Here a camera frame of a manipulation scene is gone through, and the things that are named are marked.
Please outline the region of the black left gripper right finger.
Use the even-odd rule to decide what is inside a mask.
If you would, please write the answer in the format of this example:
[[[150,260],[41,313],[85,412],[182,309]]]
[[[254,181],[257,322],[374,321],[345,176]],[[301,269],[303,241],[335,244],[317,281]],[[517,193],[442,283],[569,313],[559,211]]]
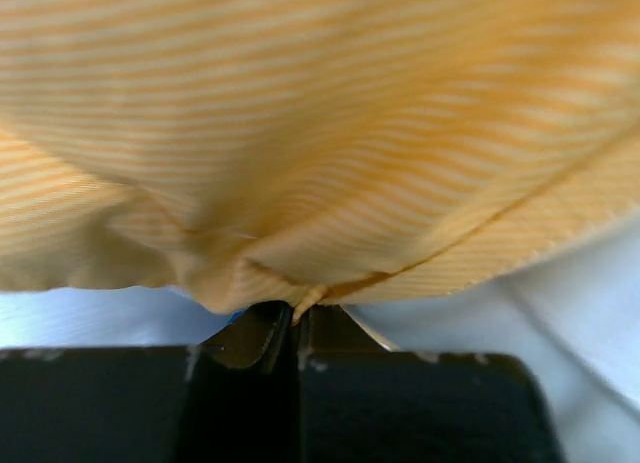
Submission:
[[[517,359],[385,349],[340,308],[311,309],[298,346],[304,462],[562,462]]]

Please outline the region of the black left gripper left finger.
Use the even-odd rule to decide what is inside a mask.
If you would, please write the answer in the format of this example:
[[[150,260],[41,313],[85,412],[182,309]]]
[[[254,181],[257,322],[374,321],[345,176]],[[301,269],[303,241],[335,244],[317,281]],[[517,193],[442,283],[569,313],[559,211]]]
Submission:
[[[1,353],[5,462],[287,462],[292,311],[246,310],[199,344]]]

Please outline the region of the white pillow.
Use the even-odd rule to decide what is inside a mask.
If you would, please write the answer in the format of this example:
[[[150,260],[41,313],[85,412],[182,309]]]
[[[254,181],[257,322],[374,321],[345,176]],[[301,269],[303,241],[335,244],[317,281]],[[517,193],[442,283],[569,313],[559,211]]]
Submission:
[[[359,305],[382,344],[522,359],[572,462],[639,458],[639,226],[630,223],[466,292]],[[229,322],[169,289],[3,293],[5,347],[190,344]]]

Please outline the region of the yellow printed pillowcase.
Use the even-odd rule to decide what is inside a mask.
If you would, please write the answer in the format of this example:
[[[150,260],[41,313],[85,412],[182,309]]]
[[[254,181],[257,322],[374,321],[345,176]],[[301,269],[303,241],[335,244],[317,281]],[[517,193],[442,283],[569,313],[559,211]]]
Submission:
[[[639,0],[1,0],[1,286],[441,296],[639,207]]]

